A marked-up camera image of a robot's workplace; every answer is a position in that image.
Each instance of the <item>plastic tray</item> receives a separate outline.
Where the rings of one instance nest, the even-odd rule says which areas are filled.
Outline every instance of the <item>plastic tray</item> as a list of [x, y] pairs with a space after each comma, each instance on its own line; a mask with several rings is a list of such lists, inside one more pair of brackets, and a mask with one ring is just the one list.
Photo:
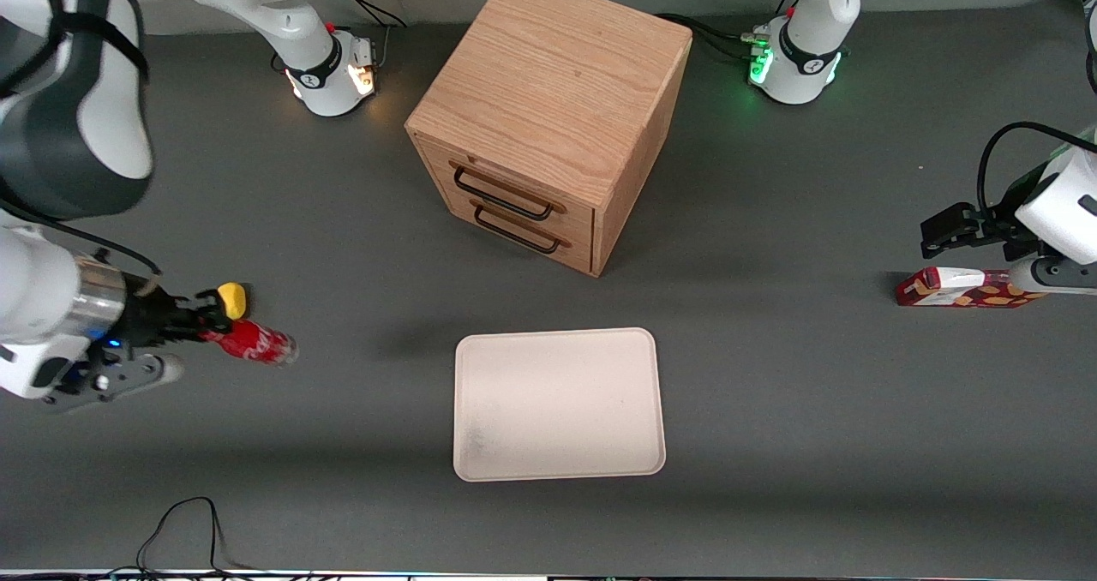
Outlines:
[[471, 335], [455, 375], [463, 480], [645, 476], [666, 460], [655, 340], [643, 328]]

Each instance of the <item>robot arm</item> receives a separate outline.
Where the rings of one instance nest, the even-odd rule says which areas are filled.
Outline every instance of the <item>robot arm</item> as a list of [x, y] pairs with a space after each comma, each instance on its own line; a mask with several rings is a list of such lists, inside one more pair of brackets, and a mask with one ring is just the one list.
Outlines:
[[[372, 80], [362, 92], [355, 70], [370, 65], [369, 53], [354, 47], [361, 39], [332, 35], [307, 3], [211, 2], [252, 23], [301, 65], [305, 86], [338, 58], [339, 69], [298, 94], [313, 112], [346, 112], [372, 92]], [[179, 299], [108, 264], [105, 253], [88, 258], [43, 237], [43, 225], [79, 233], [58, 221], [128, 210], [148, 187], [138, 0], [3, 0], [0, 15], [47, 38], [30, 67], [0, 86], [0, 387], [43, 398], [55, 410], [108, 401], [178, 377], [174, 360], [133, 352], [172, 340], [208, 340], [244, 358], [291, 362], [292, 340], [241, 319], [239, 285]], [[19, 89], [50, 57], [38, 84]], [[237, 328], [246, 332], [237, 335]]]
[[783, 104], [806, 104], [834, 80], [839, 48], [861, 0], [799, 0], [791, 15], [755, 26], [761, 45], [749, 81]]
[[1068, 145], [1016, 180], [1002, 202], [987, 206], [958, 202], [921, 223], [923, 257], [936, 258], [963, 246], [1004, 242], [1014, 262], [1010, 281], [1032, 293], [1097, 295], [1097, 139], [1094, 129], [1070, 136], [1043, 124], [1006, 125], [983, 152], [980, 175], [994, 144], [1015, 128], [1031, 128]]
[[[23, 23], [41, 12], [50, 22], [48, 7], [42, 9], [48, 3], [35, 10], [23, 0], [3, 15]], [[145, 195], [152, 174], [137, 1], [61, 0], [60, 7], [84, 14], [84, 22], [48, 26], [83, 27], [58, 32], [53, 70], [42, 84], [2, 92], [0, 198], [55, 220], [123, 213]]]

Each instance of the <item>wooden box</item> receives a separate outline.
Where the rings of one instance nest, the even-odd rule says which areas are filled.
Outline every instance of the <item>wooden box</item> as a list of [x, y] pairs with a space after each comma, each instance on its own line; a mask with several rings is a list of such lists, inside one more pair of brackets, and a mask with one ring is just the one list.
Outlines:
[[405, 127], [456, 217], [599, 276], [690, 42], [608, 0], [488, 0]]

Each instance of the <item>black metal handle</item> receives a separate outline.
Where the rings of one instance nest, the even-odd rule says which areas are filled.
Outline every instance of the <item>black metal handle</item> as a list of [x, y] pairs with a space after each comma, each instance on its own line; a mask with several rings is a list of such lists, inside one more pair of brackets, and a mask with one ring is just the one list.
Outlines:
[[493, 194], [479, 191], [476, 186], [465, 185], [465, 183], [461, 181], [462, 175], [465, 174], [465, 168], [456, 168], [457, 171], [453, 172], [453, 182], [457, 183], [457, 186], [461, 187], [461, 190], [468, 191], [470, 194], [479, 195], [479, 197], [487, 200], [487, 202], [493, 203], [495, 206], [505, 207], [505, 209], [510, 210], [510, 213], [520, 214], [522, 217], [529, 218], [529, 220], [532, 221], [544, 221], [545, 218], [548, 218], [548, 214], [552, 213], [552, 205], [545, 205], [544, 213], [536, 214], [533, 213], [533, 210], [525, 210], [524, 207], [512, 205], [512, 203], [507, 202], [507, 200], [497, 198]]
[[544, 255], [552, 255], [552, 253], [556, 253], [556, 249], [559, 248], [559, 238], [553, 238], [551, 248], [543, 248], [543, 246], [539, 246], [536, 244], [536, 242], [527, 241], [525, 238], [519, 237], [518, 233], [508, 232], [508, 230], [502, 229], [502, 227], [498, 227], [497, 225], [494, 225], [494, 223], [484, 221], [483, 218], [479, 217], [479, 214], [482, 213], [484, 213], [484, 207], [477, 206], [476, 213], [473, 214], [473, 218], [475, 218], [477, 225], [486, 227], [486, 229], [493, 230], [493, 232], [500, 235], [500, 237], [510, 238], [511, 241], [518, 242], [518, 244], [523, 246], [523, 248], [535, 250], [535, 252], [544, 253]]

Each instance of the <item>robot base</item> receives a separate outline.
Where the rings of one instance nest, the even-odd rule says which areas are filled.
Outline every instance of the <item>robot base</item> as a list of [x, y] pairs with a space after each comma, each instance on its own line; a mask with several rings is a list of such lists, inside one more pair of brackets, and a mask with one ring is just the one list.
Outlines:
[[309, 89], [286, 72], [293, 93], [318, 116], [341, 116], [351, 112], [362, 100], [374, 92], [373, 45], [369, 38], [359, 38], [338, 30], [332, 37], [342, 49], [342, 64], [318, 89]]
[[750, 72], [747, 73], [747, 81], [758, 89], [762, 89], [771, 100], [781, 104], [800, 105], [815, 100], [823, 92], [826, 84], [834, 81], [835, 69], [838, 61], [841, 61], [841, 53], [838, 53], [830, 65], [823, 65], [818, 72], [804, 75], [799, 67], [784, 55], [780, 46], [776, 46], [772, 39], [777, 38], [782, 26], [789, 19], [784, 15], [771, 20], [771, 22], [755, 26], [756, 35], [767, 35], [771, 39], [759, 57], [750, 65]]

